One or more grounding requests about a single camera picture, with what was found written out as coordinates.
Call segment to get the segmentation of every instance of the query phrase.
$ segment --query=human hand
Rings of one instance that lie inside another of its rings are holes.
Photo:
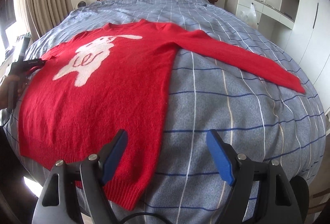
[[[18,82],[21,78],[17,75],[9,75],[4,78],[0,85],[0,109],[8,107],[8,86],[10,82]],[[17,90],[18,96],[20,97],[25,89],[27,79],[25,78],[22,83],[19,83]]]

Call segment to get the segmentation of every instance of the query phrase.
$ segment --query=bed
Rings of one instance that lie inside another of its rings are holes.
[[[226,143],[254,161],[277,159],[287,177],[312,181],[325,145],[324,111],[313,85],[295,61],[232,14],[217,0],[103,0],[79,8],[36,41],[26,58],[38,58],[74,35],[107,22],[146,19],[172,22],[276,61],[295,74],[305,94],[279,87],[236,67],[179,50],[174,61],[162,149],[156,173],[133,212],[155,212],[172,223],[214,223],[230,188],[219,177],[205,145],[207,130],[216,129]],[[17,118],[20,102],[5,125],[8,141],[26,169],[41,184],[49,171],[19,154]],[[78,189],[86,211],[84,194]],[[255,206],[257,183],[245,219]],[[118,219],[133,213],[110,202]],[[160,223],[141,216],[129,223]]]

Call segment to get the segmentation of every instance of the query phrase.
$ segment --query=metal screw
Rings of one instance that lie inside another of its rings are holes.
[[[91,154],[91,155],[89,155],[89,156],[88,156],[88,159],[89,159],[90,161],[94,161],[94,160],[96,160],[96,159],[97,159],[97,154]]]
[[[244,153],[239,153],[239,154],[237,154],[237,158],[239,160],[245,160],[246,159],[246,155]]]
[[[275,159],[273,159],[273,160],[272,160],[272,165],[278,166],[278,165],[279,165],[279,161],[278,161],[278,160],[275,160]]]
[[[55,165],[56,166],[61,166],[63,163],[64,163],[63,160],[58,160],[58,161],[56,161]]]

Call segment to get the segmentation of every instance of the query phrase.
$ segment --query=white cabinet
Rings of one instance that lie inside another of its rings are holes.
[[[257,12],[262,13],[262,9],[263,9],[263,7],[264,7],[263,4],[261,4],[261,3],[257,2],[257,1],[254,1],[254,0],[238,0],[238,4],[243,5],[243,6],[245,6],[245,7],[248,7],[248,8],[251,7],[251,4],[252,4],[252,3],[253,3],[253,5],[255,6],[255,10],[256,10]]]
[[[321,72],[320,76],[314,83],[314,87],[321,100],[324,112],[327,114],[330,109],[330,95],[329,95],[330,61],[329,60],[326,62],[323,71]]]
[[[240,18],[240,12],[243,11],[245,13],[248,13],[250,12],[250,9],[251,8],[248,8],[246,6],[243,6],[243,5],[237,5],[237,10],[236,10],[236,17]],[[260,17],[261,17],[261,13],[258,12],[258,11],[255,11],[255,15],[257,16],[257,24],[259,24],[260,22]]]
[[[279,18],[279,22],[287,26],[289,29],[293,29],[294,22],[288,19],[286,16],[281,15],[281,17]]]
[[[291,29],[287,28],[280,22],[276,22],[270,40],[284,50],[290,38],[291,32]]]
[[[267,5],[264,5],[262,13],[264,15],[269,16],[270,18],[275,19],[276,21],[279,21],[279,18],[281,17],[281,14],[279,12],[277,12],[276,10],[268,7]]]
[[[330,1],[319,0],[317,18],[300,66],[312,83],[320,75],[330,54]]]
[[[300,0],[296,20],[285,51],[297,62],[307,48],[313,32],[318,0]]]

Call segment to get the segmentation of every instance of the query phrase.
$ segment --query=sweater sleeve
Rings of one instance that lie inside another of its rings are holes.
[[[183,29],[177,31],[179,33],[175,35],[174,42],[186,50],[236,66],[279,86],[293,89],[299,93],[305,93],[299,78],[285,71],[271,59],[243,48],[217,41],[204,31],[188,32]]]

